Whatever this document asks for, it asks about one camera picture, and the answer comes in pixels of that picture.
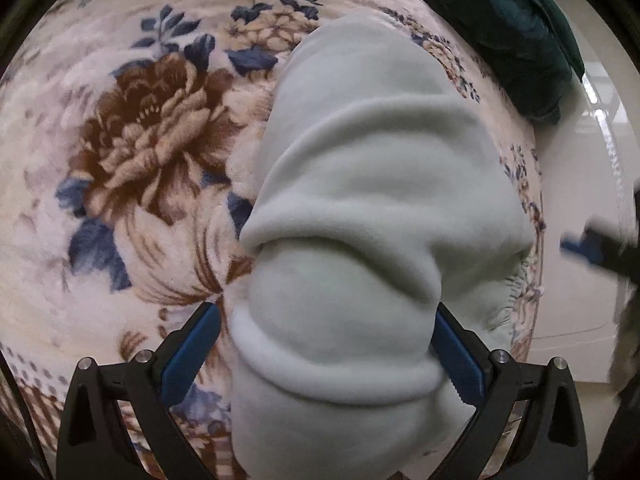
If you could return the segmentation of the dark teal velvet quilt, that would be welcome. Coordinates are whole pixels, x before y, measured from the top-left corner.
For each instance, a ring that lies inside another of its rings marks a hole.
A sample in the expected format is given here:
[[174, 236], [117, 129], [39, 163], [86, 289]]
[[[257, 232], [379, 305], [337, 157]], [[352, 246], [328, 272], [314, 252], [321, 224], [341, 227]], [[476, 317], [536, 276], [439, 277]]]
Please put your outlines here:
[[553, 0], [423, 0], [486, 62], [518, 112], [555, 125], [585, 64]]

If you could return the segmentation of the light green fleece pants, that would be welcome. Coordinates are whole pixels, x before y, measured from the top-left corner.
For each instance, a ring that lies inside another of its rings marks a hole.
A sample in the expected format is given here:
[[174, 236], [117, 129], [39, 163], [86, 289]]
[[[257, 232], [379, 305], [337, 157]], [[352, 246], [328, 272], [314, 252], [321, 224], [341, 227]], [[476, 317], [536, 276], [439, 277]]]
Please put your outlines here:
[[385, 479], [472, 415], [431, 352], [447, 307], [491, 347], [535, 240], [442, 66], [372, 13], [293, 51], [241, 231], [232, 445], [254, 479]]

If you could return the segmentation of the white bed headboard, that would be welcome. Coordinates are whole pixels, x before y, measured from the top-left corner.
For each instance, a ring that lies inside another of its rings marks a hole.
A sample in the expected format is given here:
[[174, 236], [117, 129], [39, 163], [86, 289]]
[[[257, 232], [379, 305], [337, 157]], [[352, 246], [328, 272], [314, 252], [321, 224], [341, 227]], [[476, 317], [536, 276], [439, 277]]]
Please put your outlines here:
[[588, 222], [634, 237], [639, 73], [587, 0], [555, 2], [570, 22], [586, 71], [573, 80], [560, 122], [535, 129], [547, 229], [544, 294], [529, 359], [544, 363], [562, 356], [580, 382], [606, 382], [629, 287], [562, 252], [560, 241], [582, 234]]

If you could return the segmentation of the floral bed blanket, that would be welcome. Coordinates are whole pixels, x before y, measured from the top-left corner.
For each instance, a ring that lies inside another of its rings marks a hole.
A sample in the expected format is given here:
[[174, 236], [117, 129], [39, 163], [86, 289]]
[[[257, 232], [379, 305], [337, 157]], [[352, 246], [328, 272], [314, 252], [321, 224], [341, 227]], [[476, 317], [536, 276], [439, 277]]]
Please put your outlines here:
[[438, 62], [544, 230], [532, 124], [424, 0], [56, 0], [1, 81], [1, 351], [47, 451], [80, 358], [126, 361], [201, 302], [233, 307], [273, 88], [358, 9]]

